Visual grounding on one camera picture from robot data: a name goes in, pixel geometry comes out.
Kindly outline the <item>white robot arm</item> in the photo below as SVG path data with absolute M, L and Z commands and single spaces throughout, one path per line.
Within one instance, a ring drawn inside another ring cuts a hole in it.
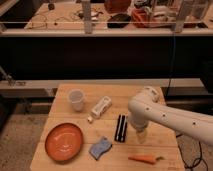
M 150 86 L 130 99 L 128 121 L 136 131 L 143 132 L 152 121 L 213 146 L 213 116 L 168 107 L 158 101 L 159 93 Z

